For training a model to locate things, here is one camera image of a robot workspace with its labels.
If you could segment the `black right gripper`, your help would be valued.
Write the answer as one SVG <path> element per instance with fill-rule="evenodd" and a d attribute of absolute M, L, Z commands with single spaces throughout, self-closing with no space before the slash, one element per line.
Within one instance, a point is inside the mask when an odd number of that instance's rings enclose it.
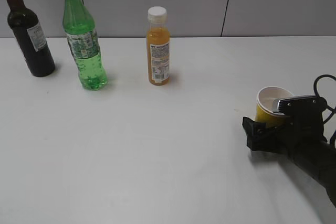
<path fill-rule="evenodd" d="M 272 111 L 286 115 L 285 121 L 279 126 L 266 127 L 266 123 L 243 117 L 242 126 L 247 135 L 247 147 L 251 151 L 290 154 L 287 143 L 289 116 L 305 112 L 321 113 L 326 109 L 325 98 L 316 95 L 275 99 Z M 300 140 L 289 159 L 324 187 L 330 201 L 335 205 L 335 134 L 329 141 L 326 140 L 321 116 L 311 128 L 305 127 L 300 130 Z"/>

